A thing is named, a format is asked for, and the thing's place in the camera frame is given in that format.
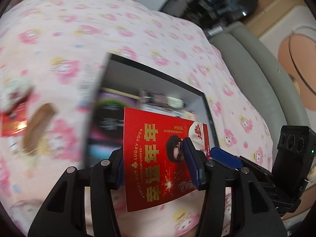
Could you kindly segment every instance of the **red flyer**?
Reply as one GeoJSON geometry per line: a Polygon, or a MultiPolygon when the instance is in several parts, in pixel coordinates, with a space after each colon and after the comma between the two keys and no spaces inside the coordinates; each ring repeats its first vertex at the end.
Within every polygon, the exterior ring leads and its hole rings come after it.
{"type": "Polygon", "coordinates": [[[10,114],[2,113],[2,137],[23,135],[26,118],[25,102],[19,103],[10,114]]]}
{"type": "Polygon", "coordinates": [[[144,210],[195,190],[181,151],[190,137],[209,158],[207,125],[125,108],[124,173],[127,211],[144,210]]]}

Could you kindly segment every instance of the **bed sheet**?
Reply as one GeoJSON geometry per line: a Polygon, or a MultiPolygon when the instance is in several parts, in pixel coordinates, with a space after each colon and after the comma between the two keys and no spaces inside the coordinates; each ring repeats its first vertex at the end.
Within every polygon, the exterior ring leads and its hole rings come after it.
{"type": "MultiPolygon", "coordinates": [[[[24,0],[0,20],[0,73],[4,83],[20,75],[31,79],[29,118],[49,102],[58,113],[34,156],[17,155],[20,138],[0,138],[0,200],[23,233],[64,170],[81,167],[89,115],[85,83],[93,77],[96,85],[107,52],[203,91],[221,148],[271,170],[267,125],[195,24],[131,0],[24,0]]],[[[193,191],[165,205],[127,213],[124,189],[113,193],[121,232],[130,237],[186,233],[198,222],[203,196],[193,191]]],[[[225,215],[223,234],[229,231],[229,193],[225,215]]]]}

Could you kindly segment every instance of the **metal screw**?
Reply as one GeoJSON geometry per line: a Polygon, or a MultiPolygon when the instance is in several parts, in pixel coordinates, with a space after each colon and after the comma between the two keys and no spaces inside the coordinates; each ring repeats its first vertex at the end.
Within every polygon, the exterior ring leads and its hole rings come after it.
{"type": "Polygon", "coordinates": [[[244,174],[248,174],[248,173],[249,173],[249,168],[243,166],[243,167],[241,168],[241,171],[242,171],[244,174]]]}
{"type": "Polygon", "coordinates": [[[207,166],[215,166],[215,162],[213,160],[209,160],[206,162],[207,166]]]}
{"type": "Polygon", "coordinates": [[[110,164],[110,161],[108,161],[108,160],[101,161],[101,165],[103,165],[103,166],[108,166],[109,164],[110,164]]]}
{"type": "Polygon", "coordinates": [[[67,168],[67,173],[73,173],[75,171],[75,168],[73,166],[70,166],[67,168]]]}

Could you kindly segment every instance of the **sparkler graphic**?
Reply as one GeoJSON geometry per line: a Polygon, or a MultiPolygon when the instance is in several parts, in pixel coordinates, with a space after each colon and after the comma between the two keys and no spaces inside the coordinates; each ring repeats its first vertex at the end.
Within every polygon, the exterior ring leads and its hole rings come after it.
{"type": "Polygon", "coordinates": [[[173,186],[173,182],[172,182],[171,176],[170,176],[170,167],[169,167],[169,170],[167,170],[166,162],[165,162],[165,169],[166,169],[165,179],[162,183],[162,186],[165,187],[165,190],[163,192],[163,196],[165,196],[167,194],[172,195],[171,188],[173,186]]]}
{"type": "Polygon", "coordinates": [[[169,170],[167,170],[166,162],[165,162],[165,169],[166,169],[165,179],[162,182],[162,186],[165,188],[163,192],[163,196],[167,194],[171,194],[171,196],[173,196],[172,188],[174,187],[174,183],[184,174],[184,172],[181,172],[179,176],[178,176],[179,172],[176,172],[173,179],[171,179],[170,167],[169,167],[169,170]]]}

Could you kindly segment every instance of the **brown object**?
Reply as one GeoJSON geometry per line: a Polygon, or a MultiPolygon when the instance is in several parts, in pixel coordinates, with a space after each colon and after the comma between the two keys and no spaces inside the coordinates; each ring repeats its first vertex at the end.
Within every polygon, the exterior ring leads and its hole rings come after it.
{"type": "Polygon", "coordinates": [[[297,89],[298,94],[300,94],[300,86],[298,85],[298,82],[297,82],[296,78],[293,77],[291,74],[289,74],[289,77],[290,77],[290,79],[292,80],[293,85],[294,85],[295,88],[297,89]]]}
{"type": "Polygon", "coordinates": [[[294,213],[286,213],[285,216],[282,217],[282,220],[289,219],[289,218],[294,217],[298,214],[301,214],[313,206],[313,204],[316,200],[316,185],[314,185],[311,188],[304,191],[302,194],[301,200],[302,200],[302,202],[298,206],[297,210],[294,213]]]}
{"type": "MultiPolygon", "coordinates": [[[[315,41],[303,34],[295,34],[291,38],[291,50],[295,62],[299,67],[302,75],[313,89],[316,89],[315,48],[315,41]]],[[[292,62],[289,50],[289,38],[284,39],[279,46],[278,61],[284,67],[286,72],[296,79],[300,87],[300,96],[304,106],[312,111],[316,111],[316,96],[304,84],[292,62]]]]}
{"type": "Polygon", "coordinates": [[[26,132],[22,140],[23,149],[26,154],[34,155],[33,151],[37,148],[39,139],[45,132],[46,127],[56,114],[52,103],[42,105],[27,123],[26,132]]]}

